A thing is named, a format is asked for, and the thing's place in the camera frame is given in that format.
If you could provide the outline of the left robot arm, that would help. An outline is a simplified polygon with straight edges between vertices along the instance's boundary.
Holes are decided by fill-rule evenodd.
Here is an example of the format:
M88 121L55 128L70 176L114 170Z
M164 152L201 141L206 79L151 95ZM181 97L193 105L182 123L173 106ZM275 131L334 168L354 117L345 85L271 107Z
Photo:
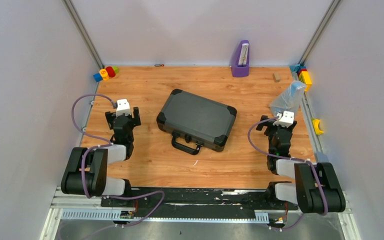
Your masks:
M130 182L127 179L113 178L107 175L108 165L128 160L134 150L134 127L141 125L138 107L133 108L132 115L116 116L106 112L110 129L114 134L111 145L93 147L74 147L69 156L61 180L64 194L84 195L90 197L114 196L120 206L129 206L133 201Z

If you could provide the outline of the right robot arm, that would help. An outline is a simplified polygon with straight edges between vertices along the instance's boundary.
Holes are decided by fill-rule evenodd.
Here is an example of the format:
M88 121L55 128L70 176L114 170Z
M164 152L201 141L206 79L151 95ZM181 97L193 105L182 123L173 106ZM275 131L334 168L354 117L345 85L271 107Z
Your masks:
M346 200L333 165L329 162L312 163L290 155L291 139L297 121L289 113L269 118L262 115L256 125L268 138L267 168L275 175L295 182L272 182L265 195L266 204L278 209L285 202L299 207L303 213L325 215L341 213Z

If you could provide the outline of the black poker case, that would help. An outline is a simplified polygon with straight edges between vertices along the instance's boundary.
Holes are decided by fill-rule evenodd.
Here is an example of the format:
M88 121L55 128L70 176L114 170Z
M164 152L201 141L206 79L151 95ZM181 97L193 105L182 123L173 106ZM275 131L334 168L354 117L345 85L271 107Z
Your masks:
M174 148L197 155L201 147L222 152L237 117L237 109L187 92L171 91L156 117L158 128L172 136Z

